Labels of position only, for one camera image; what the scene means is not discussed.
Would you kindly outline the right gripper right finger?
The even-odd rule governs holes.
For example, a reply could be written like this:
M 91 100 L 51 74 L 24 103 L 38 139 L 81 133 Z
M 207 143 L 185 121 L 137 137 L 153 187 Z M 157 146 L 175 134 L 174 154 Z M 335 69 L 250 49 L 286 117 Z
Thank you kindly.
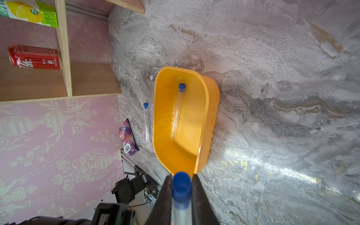
M 192 177 L 192 224 L 220 224 L 197 174 Z

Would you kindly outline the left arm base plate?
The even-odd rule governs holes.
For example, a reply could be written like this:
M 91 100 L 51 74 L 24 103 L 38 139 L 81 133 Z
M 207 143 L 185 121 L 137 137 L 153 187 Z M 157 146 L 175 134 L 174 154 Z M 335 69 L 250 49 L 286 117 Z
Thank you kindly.
M 153 198 L 157 199 L 160 192 L 160 185 L 158 182 L 140 166 L 135 165 L 134 170 L 136 176 L 142 176 L 147 194 L 150 194 Z

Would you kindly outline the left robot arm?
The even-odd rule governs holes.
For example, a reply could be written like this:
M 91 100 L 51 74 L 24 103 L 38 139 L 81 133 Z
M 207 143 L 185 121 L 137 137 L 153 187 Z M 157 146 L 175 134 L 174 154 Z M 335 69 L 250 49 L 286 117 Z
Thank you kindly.
M 136 211 L 131 210 L 129 203 L 135 196 L 147 188 L 143 176 L 136 176 L 130 180 L 125 178 L 115 184 L 112 194 L 117 203 L 100 203 L 95 209 L 91 220 L 65 219 L 62 217 L 37 216 L 23 221 L 22 225 L 134 225 L 136 223 Z

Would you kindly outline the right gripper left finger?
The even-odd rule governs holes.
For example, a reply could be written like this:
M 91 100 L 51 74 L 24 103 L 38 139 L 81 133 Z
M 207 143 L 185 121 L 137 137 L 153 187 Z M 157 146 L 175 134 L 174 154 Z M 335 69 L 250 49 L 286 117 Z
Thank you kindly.
M 172 218 L 172 181 L 171 175 L 165 178 L 157 201 L 145 225 L 170 225 Z

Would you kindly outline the yellow plastic basin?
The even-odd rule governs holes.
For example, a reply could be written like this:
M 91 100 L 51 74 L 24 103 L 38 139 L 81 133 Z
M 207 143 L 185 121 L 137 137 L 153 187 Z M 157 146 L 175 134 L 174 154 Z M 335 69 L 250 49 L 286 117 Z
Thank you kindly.
M 186 85 L 177 135 L 172 138 L 179 84 Z M 220 90 L 210 77 L 193 70 L 164 67 L 156 77 L 153 108 L 153 148 L 158 160 L 175 175 L 200 173 L 208 162 Z

